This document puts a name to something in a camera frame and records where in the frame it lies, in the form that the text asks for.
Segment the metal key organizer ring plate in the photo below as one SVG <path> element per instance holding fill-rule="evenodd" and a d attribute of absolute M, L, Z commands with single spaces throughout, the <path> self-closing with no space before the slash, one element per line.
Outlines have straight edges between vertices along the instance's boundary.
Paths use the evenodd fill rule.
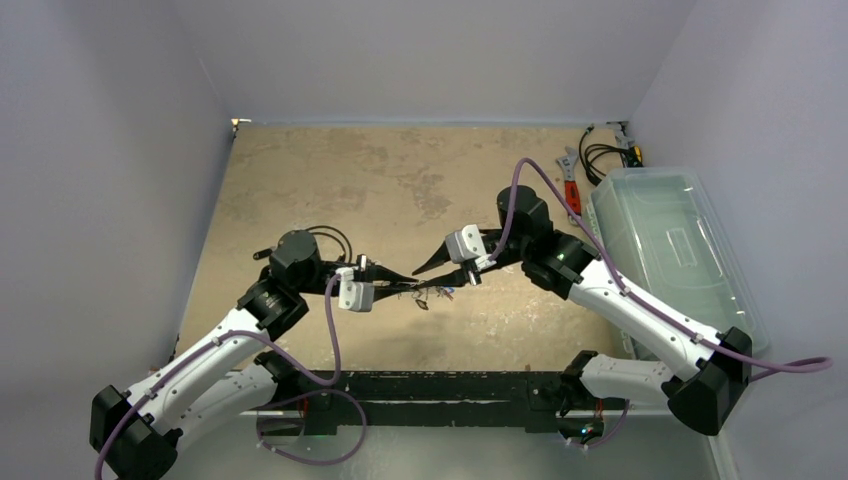
<path fill-rule="evenodd" d="M 425 286 L 420 282 L 411 289 L 397 293 L 396 297 L 401 300 L 411 300 L 420 310 L 431 311 L 432 299 L 453 302 L 455 300 L 455 288 L 445 285 Z"/>

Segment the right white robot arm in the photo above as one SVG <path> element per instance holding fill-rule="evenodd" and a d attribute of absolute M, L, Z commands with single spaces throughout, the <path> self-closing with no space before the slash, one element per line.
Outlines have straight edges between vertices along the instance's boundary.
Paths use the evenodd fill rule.
<path fill-rule="evenodd" d="M 612 274 L 600 252 L 556 229 L 547 203 L 520 185 L 515 209 L 510 191 L 497 196 L 500 226 L 469 224 L 449 233 L 416 274 L 446 263 L 456 270 L 425 281 L 427 287 L 478 285 L 485 273 L 519 264 L 532 284 L 609 320 L 646 346 L 653 361 L 616 359 L 582 351 L 563 371 L 556 398 L 561 413 L 608 398 L 664 404 L 690 429 L 717 435 L 745 392 L 752 352 L 750 336 L 724 332 L 688 318 L 620 273 Z"/>

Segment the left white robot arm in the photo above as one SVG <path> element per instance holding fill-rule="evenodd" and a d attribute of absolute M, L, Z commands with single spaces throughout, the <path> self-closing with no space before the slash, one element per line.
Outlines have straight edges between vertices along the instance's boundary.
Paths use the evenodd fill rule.
<path fill-rule="evenodd" d="M 255 365 L 233 380 L 225 375 L 249 356 L 270 348 L 312 382 L 335 385 L 341 377 L 340 345 L 333 309 L 368 312 L 374 302 L 412 291 L 419 282 L 361 255 L 356 261 L 322 259 L 314 234 L 285 233 L 254 255 L 266 260 L 258 280 L 200 341 L 147 378 L 119 390 L 109 385 L 92 401 L 90 443 L 98 458 L 94 476 L 110 467 L 122 479 L 159 479 L 175 463 L 180 420 L 198 420 L 192 404 L 215 385 L 252 396 L 257 404 L 284 409 L 297 399 L 298 382 L 282 371 Z M 322 295 L 336 362 L 331 377 L 320 377 L 294 359 L 276 340 L 309 311 L 304 297 Z"/>

